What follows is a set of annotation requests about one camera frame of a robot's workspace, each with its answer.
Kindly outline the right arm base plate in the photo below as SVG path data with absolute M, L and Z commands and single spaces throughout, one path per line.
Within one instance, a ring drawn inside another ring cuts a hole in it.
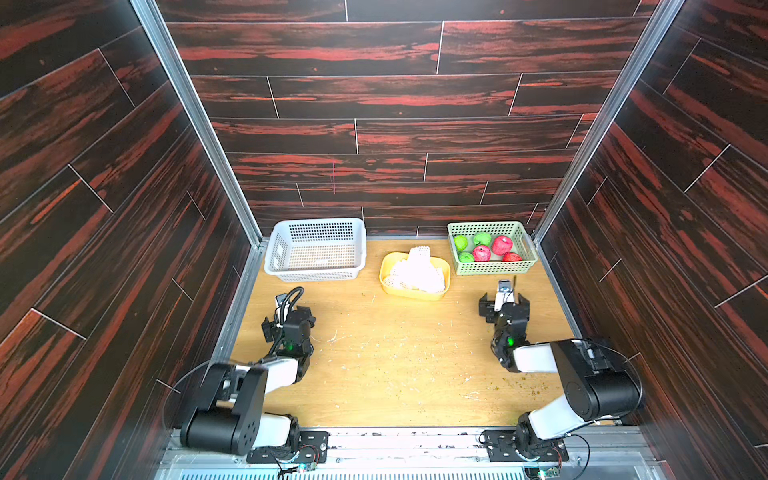
M 554 462 L 569 459 L 563 438 L 541 440 L 527 429 L 518 434 L 515 428 L 484 430 L 479 435 L 492 463 L 499 462 Z

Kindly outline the red apple netted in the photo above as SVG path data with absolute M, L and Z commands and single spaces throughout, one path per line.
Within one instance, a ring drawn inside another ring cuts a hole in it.
M 479 244 L 473 249 L 472 255 L 475 262 L 488 262 L 491 260 L 492 251 L 487 245 Z
M 503 257 L 504 262 L 520 262 L 523 261 L 523 258 L 515 253 L 515 252 L 508 252 Z
M 510 253 L 514 247 L 513 240 L 505 235 L 499 235 L 494 238 L 490 245 L 491 252 L 494 255 L 504 257 L 506 254 Z

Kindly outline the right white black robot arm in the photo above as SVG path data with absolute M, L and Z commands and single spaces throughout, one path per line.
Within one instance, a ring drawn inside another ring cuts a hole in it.
M 562 395 L 522 414 L 513 445 L 525 460 L 539 460 L 568 434 L 595 421 L 618 419 L 640 406 L 643 388 L 626 368 L 614 363 L 614 350 L 587 339 L 548 343 L 527 339 L 530 302 L 511 289 L 478 300 L 479 315 L 494 326 L 490 348 L 511 373 L 555 373 Z

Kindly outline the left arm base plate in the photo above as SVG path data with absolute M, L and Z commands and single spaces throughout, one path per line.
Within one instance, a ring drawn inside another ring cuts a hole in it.
M 297 437 L 279 447 L 258 447 L 246 456 L 248 464 L 323 464 L 327 460 L 330 432 L 300 430 Z

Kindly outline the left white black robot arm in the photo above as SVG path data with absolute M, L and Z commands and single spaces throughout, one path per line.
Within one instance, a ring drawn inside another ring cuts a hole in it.
M 223 454 L 247 455 L 276 449 L 289 457 L 299 451 L 299 423 L 290 414 L 264 410 L 266 395 L 300 382 L 314 353 L 311 330 L 316 318 L 308 307 L 282 307 L 282 319 L 262 323 L 272 349 L 249 365 L 210 367 L 181 423 L 182 446 Z

